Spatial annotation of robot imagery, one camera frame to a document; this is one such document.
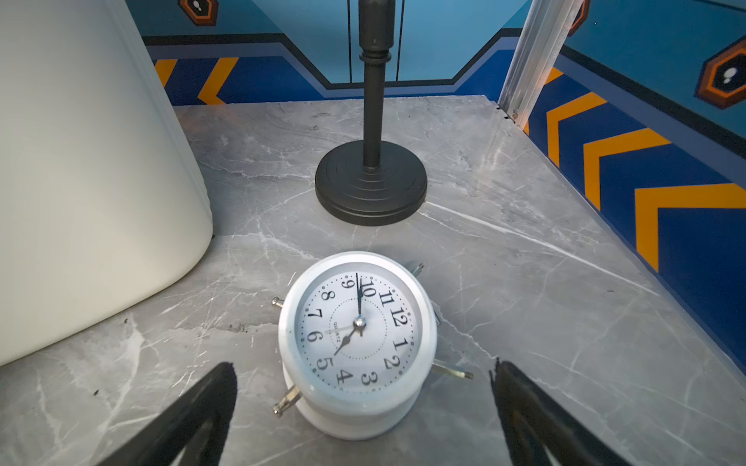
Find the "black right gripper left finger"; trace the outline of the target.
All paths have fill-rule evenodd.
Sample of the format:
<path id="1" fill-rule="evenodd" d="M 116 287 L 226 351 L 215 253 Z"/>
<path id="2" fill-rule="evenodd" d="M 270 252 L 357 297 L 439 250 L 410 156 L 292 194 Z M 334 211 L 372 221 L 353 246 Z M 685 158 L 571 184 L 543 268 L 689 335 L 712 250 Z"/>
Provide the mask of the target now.
<path id="1" fill-rule="evenodd" d="M 102 465 L 218 465 L 237 400 L 234 366 L 222 362 Z"/>

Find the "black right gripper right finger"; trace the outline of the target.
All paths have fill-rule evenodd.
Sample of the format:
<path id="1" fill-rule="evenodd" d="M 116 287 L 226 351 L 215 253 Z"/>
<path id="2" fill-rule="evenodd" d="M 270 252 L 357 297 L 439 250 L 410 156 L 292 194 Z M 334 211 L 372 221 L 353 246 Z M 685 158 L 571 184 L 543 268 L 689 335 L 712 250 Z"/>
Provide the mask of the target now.
<path id="1" fill-rule="evenodd" d="M 491 387 L 514 465 L 627 465 L 510 361 L 497 359 Z"/>

